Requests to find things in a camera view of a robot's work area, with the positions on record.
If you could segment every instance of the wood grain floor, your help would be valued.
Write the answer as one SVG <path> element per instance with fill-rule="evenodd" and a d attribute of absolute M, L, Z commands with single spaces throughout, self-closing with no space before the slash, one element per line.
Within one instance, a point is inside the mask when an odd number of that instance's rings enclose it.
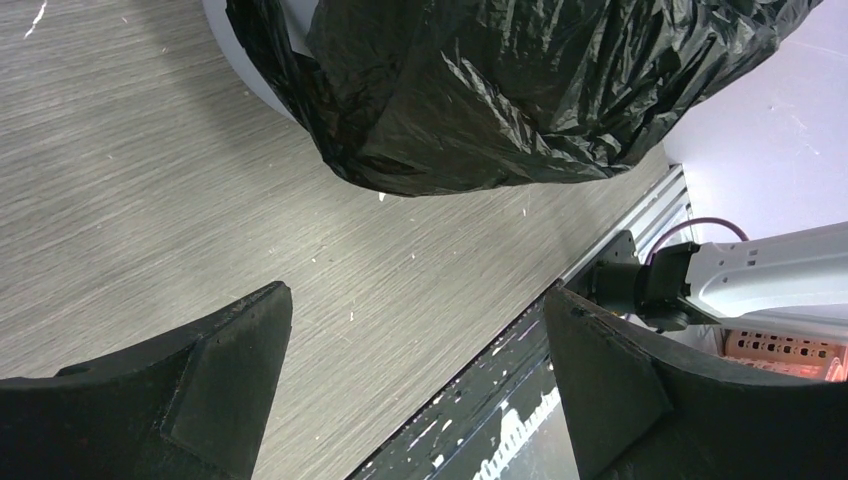
<path fill-rule="evenodd" d="M 342 478 L 664 171 L 380 202 L 245 92 L 199 1 L 50 2 L 25 38 L 41 5 L 0 2 L 0 376 L 284 280 L 256 479 Z"/>

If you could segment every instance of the purple cable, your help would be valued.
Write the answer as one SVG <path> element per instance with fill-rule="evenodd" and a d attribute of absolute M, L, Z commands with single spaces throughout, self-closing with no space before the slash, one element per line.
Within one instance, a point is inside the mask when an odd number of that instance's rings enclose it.
<path fill-rule="evenodd" d="M 688 228 L 688 227 L 691 227 L 691 226 L 694 226 L 694 225 L 702 225 L 702 224 L 721 225 L 722 227 L 726 227 L 726 228 L 732 230 L 733 233 L 735 233 L 739 237 L 739 239 L 742 240 L 743 242 L 747 242 L 748 240 L 750 240 L 748 238 L 748 235 L 746 235 L 745 232 L 741 228 L 739 228 L 738 225 L 736 225 L 735 223 L 733 223 L 729 220 L 725 220 L 723 218 L 716 218 L 716 217 L 693 218 L 692 220 L 687 220 L 687 221 L 685 221 L 685 222 L 683 222 L 679 225 L 675 225 L 674 227 L 671 227 L 667 232 L 665 232 L 663 234 L 663 236 L 661 236 L 659 238 L 659 240 L 657 240 L 656 243 L 654 243 L 654 246 L 651 247 L 651 250 L 648 252 L 648 257 L 647 257 L 646 263 L 648 265 L 650 265 L 651 262 L 654 261 L 654 255 L 656 255 L 657 252 L 660 250 L 660 248 L 662 248 L 662 246 L 665 245 L 665 242 L 667 242 L 677 232 L 683 230 L 684 228 Z"/>

